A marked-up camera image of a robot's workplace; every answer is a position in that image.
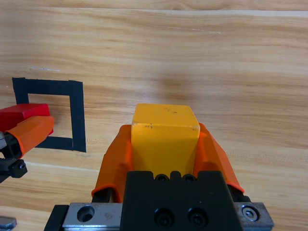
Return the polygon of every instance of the orange rubber pad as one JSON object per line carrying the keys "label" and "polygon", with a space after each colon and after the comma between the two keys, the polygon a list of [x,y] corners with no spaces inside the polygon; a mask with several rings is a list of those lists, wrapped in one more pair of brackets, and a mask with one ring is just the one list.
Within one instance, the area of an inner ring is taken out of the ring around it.
{"label": "orange rubber pad", "polygon": [[131,125],[123,125],[103,157],[101,170],[92,196],[103,189],[112,188],[114,202],[123,202],[127,172],[133,170]]}
{"label": "orange rubber pad", "polygon": [[17,138],[23,157],[47,138],[53,126],[52,116],[32,116],[6,132]]}
{"label": "orange rubber pad", "polygon": [[228,185],[244,193],[244,189],[237,181],[227,154],[201,123],[193,169],[195,177],[198,176],[199,171],[221,171]]}
{"label": "orange rubber pad", "polygon": [[[115,192],[114,202],[123,202],[127,172],[134,170],[130,139],[131,125],[123,125],[103,157],[92,196],[98,191],[112,188]],[[244,193],[226,153],[203,124],[200,124],[193,174],[197,177],[199,171],[221,171],[227,184]]]}

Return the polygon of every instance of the black tape square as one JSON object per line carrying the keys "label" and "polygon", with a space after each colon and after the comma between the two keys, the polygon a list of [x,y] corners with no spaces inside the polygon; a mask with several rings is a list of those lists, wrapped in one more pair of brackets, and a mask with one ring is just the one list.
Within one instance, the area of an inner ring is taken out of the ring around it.
{"label": "black tape square", "polygon": [[38,148],[86,152],[83,84],[78,81],[13,78],[16,103],[29,103],[28,94],[68,95],[71,108],[73,138],[49,136]]}

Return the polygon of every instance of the small metal piece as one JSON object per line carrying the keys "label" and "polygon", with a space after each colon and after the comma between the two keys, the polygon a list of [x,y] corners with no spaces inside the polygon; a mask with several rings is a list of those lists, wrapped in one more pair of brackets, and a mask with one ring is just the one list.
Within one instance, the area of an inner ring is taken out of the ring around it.
{"label": "small metal piece", "polygon": [[159,208],[155,211],[155,223],[160,228],[169,228],[174,223],[174,215],[170,209]]}
{"label": "small metal piece", "polygon": [[64,231],[118,231],[122,204],[71,203],[62,225]]}
{"label": "small metal piece", "polygon": [[183,176],[183,179],[184,179],[186,182],[188,182],[188,183],[194,182],[194,181],[197,180],[196,177],[195,177],[194,175],[192,175],[192,174],[186,174],[186,175],[184,175],[184,176]]}
{"label": "small metal piece", "polygon": [[199,228],[203,228],[208,224],[208,217],[205,211],[200,208],[190,208],[188,211],[188,220]]}
{"label": "small metal piece", "polygon": [[271,231],[274,222],[263,203],[234,203],[244,231]]}
{"label": "small metal piece", "polygon": [[242,209],[242,213],[243,213],[244,217],[247,218],[250,221],[257,221],[258,218],[259,218],[257,212],[251,207],[244,207]]}
{"label": "small metal piece", "polygon": [[19,164],[19,169],[25,169],[26,167],[26,164],[25,163],[20,163]]}
{"label": "small metal piece", "polygon": [[6,141],[2,131],[0,131],[0,149],[6,147]]}
{"label": "small metal piece", "polygon": [[165,174],[158,174],[155,177],[155,180],[157,180],[159,182],[167,182],[169,180],[169,178]]}
{"label": "small metal piece", "polygon": [[16,218],[0,217],[0,231],[11,231],[16,225]]}

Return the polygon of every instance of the yellow cube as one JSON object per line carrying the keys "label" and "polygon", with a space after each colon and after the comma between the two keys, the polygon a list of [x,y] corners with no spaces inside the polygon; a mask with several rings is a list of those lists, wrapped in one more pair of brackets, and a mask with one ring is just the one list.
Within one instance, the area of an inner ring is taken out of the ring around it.
{"label": "yellow cube", "polygon": [[189,106],[138,104],[131,126],[134,170],[192,174],[199,133]]}

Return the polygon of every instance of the wooden table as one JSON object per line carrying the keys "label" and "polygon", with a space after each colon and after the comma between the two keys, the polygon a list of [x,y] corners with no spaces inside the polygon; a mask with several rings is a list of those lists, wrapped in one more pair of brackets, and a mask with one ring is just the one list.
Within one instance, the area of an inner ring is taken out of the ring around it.
{"label": "wooden table", "polygon": [[[0,214],[42,231],[55,204],[91,201],[103,155],[137,103],[187,104],[275,231],[308,230],[308,2],[3,0],[0,108],[12,77],[84,84],[87,152],[34,149],[0,185]],[[71,137],[68,96],[48,103]]]}

